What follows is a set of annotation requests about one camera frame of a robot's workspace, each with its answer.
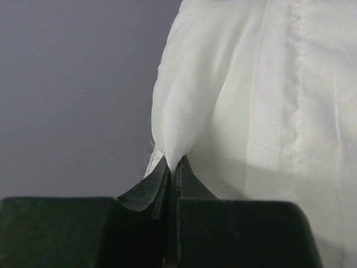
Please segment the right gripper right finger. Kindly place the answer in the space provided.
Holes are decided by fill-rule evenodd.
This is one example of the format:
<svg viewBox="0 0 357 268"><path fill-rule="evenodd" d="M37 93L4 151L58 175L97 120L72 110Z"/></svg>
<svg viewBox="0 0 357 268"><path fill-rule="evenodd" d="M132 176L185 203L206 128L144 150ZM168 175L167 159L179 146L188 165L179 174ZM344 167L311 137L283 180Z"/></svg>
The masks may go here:
<svg viewBox="0 0 357 268"><path fill-rule="evenodd" d="M292 202L217 198L187 157L171 183L176 267L321 267L312 231Z"/></svg>

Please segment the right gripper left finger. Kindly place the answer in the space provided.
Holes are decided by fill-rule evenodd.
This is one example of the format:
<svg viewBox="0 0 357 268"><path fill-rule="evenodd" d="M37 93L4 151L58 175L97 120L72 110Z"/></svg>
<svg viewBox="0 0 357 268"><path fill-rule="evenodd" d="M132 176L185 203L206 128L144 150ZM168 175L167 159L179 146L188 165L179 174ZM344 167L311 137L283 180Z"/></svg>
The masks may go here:
<svg viewBox="0 0 357 268"><path fill-rule="evenodd" d="M165 159L117 198L1 200L2 267L162 267L167 242Z"/></svg>

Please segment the white pillow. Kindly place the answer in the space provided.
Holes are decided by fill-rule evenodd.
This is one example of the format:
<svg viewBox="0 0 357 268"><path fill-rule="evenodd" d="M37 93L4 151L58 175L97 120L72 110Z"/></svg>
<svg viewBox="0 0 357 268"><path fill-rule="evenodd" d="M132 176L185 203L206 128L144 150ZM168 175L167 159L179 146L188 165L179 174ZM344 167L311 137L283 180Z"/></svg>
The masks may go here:
<svg viewBox="0 0 357 268"><path fill-rule="evenodd" d="M356 266L356 2L183 1L153 89L151 173L289 200L325 267Z"/></svg>

